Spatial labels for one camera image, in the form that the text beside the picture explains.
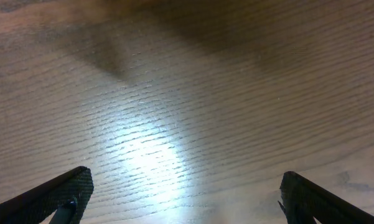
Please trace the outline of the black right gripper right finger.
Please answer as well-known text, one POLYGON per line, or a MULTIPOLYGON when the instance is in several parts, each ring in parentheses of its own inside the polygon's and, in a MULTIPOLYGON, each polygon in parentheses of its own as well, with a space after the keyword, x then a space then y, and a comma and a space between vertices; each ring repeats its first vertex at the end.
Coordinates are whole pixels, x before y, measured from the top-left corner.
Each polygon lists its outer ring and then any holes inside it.
POLYGON ((289 224, 374 224, 374 216, 293 171, 283 174, 279 206, 289 224))

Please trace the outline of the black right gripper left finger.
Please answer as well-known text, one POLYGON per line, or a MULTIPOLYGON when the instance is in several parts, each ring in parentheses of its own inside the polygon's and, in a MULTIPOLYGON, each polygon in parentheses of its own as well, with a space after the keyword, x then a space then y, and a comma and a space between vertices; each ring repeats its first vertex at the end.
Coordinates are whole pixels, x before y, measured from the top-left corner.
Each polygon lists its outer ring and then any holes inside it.
POLYGON ((91 170, 76 167, 6 202, 0 203, 0 223, 79 224, 93 193, 91 170))

